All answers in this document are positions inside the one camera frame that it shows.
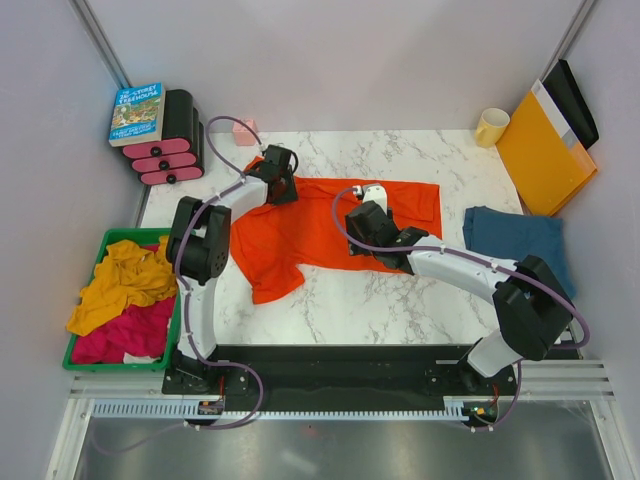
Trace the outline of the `orange t-shirt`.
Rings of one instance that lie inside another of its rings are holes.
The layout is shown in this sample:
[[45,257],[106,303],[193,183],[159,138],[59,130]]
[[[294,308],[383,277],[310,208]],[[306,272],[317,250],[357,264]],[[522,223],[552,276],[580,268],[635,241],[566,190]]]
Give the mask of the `orange t-shirt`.
[[336,195],[364,183],[380,183],[385,188],[400,228],[413,226],[442,237],[437,184],[296,176],[297,201],[253,209],[231,226],[231,255],[251,285],[254,304],[278,300],[303,285],[299,265],[400,273],[371,256],[350,256],[347,239],[333,221]]

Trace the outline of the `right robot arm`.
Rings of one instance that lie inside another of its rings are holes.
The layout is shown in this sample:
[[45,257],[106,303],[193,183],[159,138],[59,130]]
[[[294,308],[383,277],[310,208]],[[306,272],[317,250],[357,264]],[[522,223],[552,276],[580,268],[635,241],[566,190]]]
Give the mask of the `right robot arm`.
[[483,392],[510,364],[544,359],[575,318],[568,295],[536,256],[513,261],[456,250],[425,230],[399,228],[374,201],[347,214],[345,227],[357,255],[445,282],[493,305],[498,328],[474,344],[457,371],[469,393]]

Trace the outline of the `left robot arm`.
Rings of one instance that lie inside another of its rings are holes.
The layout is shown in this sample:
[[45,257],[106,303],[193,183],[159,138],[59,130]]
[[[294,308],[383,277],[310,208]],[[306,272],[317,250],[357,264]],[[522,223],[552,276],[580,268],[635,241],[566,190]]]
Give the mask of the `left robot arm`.
[[219,382],[219,369],[207,360],[217,347],[214,297],[218,277],[230,257],[231,227],[264,205],[298,199],[295,152],[269,145],[247,172],[207,200],[185,196],[178,202],[166,247],[179,286],[181,326],[177,364],[185,382],[208,393]]

